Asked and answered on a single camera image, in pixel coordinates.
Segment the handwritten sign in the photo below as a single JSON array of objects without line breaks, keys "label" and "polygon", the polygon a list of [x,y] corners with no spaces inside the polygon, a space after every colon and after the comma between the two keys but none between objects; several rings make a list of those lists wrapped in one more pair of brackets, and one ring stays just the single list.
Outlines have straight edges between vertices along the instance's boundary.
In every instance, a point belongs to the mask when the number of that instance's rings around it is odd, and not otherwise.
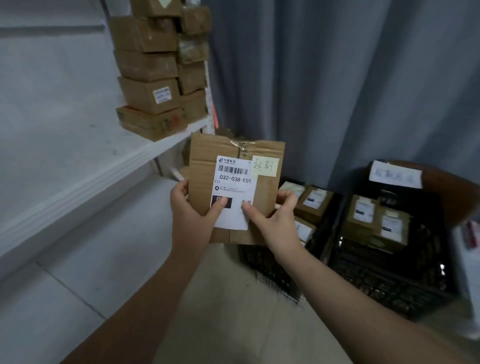
[{"label": "handwritten sign", "polygon": [[252,176],[270,176],[276,177],[278,168],[278,158],[253,156],[252,158]]},{"label": "handwritten sign", "polygon": [[372,163],[369,180],[396,186],[422,188],[421,170],[400,167],[377,160]]}]

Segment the forearm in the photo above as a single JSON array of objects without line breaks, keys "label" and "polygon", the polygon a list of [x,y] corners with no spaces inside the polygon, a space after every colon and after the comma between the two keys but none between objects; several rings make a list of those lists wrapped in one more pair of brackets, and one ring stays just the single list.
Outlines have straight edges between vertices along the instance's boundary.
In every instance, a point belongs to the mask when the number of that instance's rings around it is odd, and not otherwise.
[{"label": "forearm", "polygon": [[62,364],[150,364],[202,252],[172,252],[163,266]]},{"label": "forearm", "polygon": [[462,363],[430,335],[363,294],[304,249],[282,261],[355,363]]}]

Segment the person's left hand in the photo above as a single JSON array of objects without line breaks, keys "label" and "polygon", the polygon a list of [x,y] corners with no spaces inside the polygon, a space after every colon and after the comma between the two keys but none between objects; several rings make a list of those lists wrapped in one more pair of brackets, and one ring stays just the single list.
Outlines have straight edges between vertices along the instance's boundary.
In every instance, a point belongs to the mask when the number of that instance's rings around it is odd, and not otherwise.
[{"label": "person's left hand", "polygon": [[188,203],[187,194],[188,180],[179,182],[170,193],[172,253],[201,255],[210,241],[213,225],[227,204],[227,198],[220,198],[205,216],[200,216]]}]

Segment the yellow sticky note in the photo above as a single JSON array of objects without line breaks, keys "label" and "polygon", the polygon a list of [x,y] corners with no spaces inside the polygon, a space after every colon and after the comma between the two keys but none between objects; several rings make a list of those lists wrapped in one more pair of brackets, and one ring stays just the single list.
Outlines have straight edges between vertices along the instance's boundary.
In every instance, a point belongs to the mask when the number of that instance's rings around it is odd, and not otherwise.
[{"label": "yellow sticky note", "polygon": [[278,158],[253,156],[252,158],[252,176],[270,176],[276,177],[278,168]]}]

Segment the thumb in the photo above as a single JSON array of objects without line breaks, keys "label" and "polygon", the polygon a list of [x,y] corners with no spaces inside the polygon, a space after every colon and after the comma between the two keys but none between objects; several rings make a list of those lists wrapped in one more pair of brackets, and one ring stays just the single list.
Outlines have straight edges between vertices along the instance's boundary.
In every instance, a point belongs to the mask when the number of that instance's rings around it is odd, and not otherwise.
[{"label": "thumb", "polygon": [[226,197],[221,197],[212,205],[210,210],[208,210],[205,218],[209,223],[212,224],[212,226],[215,224],[227,202],[228,199]]},{"label": "thumb", "polygon": [[243,212],[250,218],[250,220],[252,220],[253,223],[257,225],[260,231],[263,231],[268,222],[267,218],[263,216],[263,214],[258,211],[255,206],[252,206],[248,202],[243,203],[241,205],[241,208]]}]

